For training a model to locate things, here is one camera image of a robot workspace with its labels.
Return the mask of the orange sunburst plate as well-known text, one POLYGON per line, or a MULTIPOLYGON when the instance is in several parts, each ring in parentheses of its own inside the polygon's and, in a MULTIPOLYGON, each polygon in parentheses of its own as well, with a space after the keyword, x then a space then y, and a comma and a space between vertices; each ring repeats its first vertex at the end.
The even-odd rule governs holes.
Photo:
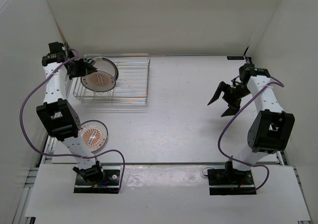
POLYGON ((108 92, 116 86, 116 80, 111 74, 97 70, 80 78, 82 85, 94 92, 108 92))
POLYGON ((81 124, 80 135, 87 148, 91 152, 97 152, 107 143, 108 129, 98 120, 88 120, 81 124))

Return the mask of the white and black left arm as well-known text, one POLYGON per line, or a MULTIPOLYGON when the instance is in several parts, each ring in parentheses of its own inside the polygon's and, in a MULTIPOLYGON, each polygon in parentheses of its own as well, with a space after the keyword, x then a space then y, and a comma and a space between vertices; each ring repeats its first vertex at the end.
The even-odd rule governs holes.
POLYGON ((80 118, 67 101, 65 88, 67 75, 71 78, 86 76, 96 72, 97 68, 83 59, 63 65, 67 58, 65 52, 42 57, 48 83, 43 104, 36 107, 36 112, 48 134, 64 144, 77 161, 77 166, 73 170, 84 181, 99 184, 104 179, 102 165, 87 148, 80 135, 80 118))

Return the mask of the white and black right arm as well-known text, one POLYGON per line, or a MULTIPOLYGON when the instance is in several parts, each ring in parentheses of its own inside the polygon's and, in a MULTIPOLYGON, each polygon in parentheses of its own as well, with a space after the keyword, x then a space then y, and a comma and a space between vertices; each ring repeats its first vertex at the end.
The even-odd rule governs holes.
POLYGON ((228 105, 222 116, 230 116, 231 122, 252 103, 257 111, 247 133, 247 144, 236 156, 224 154, 229 160, 223 178, 229 184, 237 183, 263 157, 283 151, 295 123, 294 115, 285 112, 273 91, 274 85, 284 87, 283 83, 267 69, 244 64, 237 78, 240 81, 234 78, 232 84, 220 82, 209 101, 212 104, 222 98, 228 105))

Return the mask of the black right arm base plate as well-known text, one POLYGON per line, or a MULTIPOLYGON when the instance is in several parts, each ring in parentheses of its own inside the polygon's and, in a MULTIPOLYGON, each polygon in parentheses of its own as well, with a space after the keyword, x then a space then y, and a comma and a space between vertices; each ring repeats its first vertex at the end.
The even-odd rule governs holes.
POLYGON ((225 169, 207 170, 209 194, 211 196, 256 195, 256 186, 251 171, 225 175, 225 169))

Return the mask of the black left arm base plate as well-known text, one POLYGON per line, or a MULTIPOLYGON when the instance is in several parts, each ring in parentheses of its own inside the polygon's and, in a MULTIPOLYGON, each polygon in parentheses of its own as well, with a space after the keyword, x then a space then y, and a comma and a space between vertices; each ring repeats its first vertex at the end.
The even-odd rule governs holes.
POLYGON ((76 194, 118 194, 121 181, 121 167, 106 166, 102 178, 96 182, 85 181, 77 174, 74 184, 76 194))

